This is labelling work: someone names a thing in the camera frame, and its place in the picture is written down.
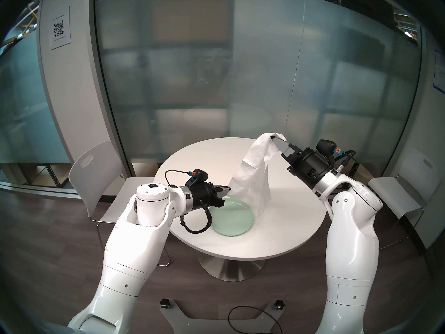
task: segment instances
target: white tissue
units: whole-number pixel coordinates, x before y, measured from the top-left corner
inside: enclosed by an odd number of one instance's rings
[[[268,165],[275,153],[279,152],[271,136],[286,141],[286,138],[278,133],[262,134],[252,144],[238,171],[229,182],[231,189],[227,196],[247,203],[255,218],[263,213],[271,199]]]

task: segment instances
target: chair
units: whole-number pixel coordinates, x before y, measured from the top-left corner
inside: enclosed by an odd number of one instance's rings
[[[440,182],[440,170],[424,154],[411,149],[400,166],[397,177],[379,177],[369,181],[368,186],[387,204],[397,216],[397,222],[408,213],[421,209],[422,212],[408,238],[423,215],[424,207]]]
[[[121,160],[111,141],[107,140],[90,148],[81,155],[72,166],[68,175],[72,186],[85,203],[88,218],[98,223],[96,229],[103,251],[105,251],[105,249],[102,243],[99,225],[101,223],[115,224],[119,216],[124,212],[130,197],[136,193],[136,188],[141,184],[153,182],[153,177],[123,177],[121,175],[121,169]],[[109,185],[119,176],[125,179],[124,185],[102,218],[100,220],[93,220],[92,214],[99,199]],[[169,261],[166,265],[158,266],[166,267],[170,264],[170,256],[166,249],[165,252]]]

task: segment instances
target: glass partition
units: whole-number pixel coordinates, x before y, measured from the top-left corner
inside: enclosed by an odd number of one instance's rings
[[[60,187],[71,164],[46,102],[36,36],[0,55],[0,181]]]
[[[397,30],[323,0],[306,0],[304,32],[285,136],[355,150],[380,176],[405,126],[420,46]]]
[[[324,0],[99,0],[96,24],[133,163],[279,132],[301,147],[324,138],[356,149],[379,176],[420,67],[420,47],[403,32]]]

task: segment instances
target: metal table base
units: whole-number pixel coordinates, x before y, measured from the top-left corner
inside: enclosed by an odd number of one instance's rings
[[[173,334],[236,334],[229,322],[223,320],[200,320],[187,317],[177,306],[173,299],[169,299],[169,308],[160,307],[162,314],[173,327]],[[276,309],[274,302],[271,301],[264,309],[275,320],[283,313],[283,309]],[[230,323],[239,332],[247,333],[269,333],[275,324],[275,321],[265,313],[261,313],[252,320],[230,320]]]
[[[224,281],[242,281],[251,278],[263,268],[266,260],[234,261],[196,251],[198,261],[207,273]]]

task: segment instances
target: chair seat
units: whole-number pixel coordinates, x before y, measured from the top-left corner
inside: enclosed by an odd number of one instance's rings
[[[127,207],[130,197],[136,194],[136,188],[142,184],[153,183],[153,177],[130,177],[125,180],[116,199],[101,218],[101,222],[115,223]]]
[[[413,199],[394,177],[373,178],[368,185],[388,205],[398,219],[404,214],[422,207],[422,204]]]

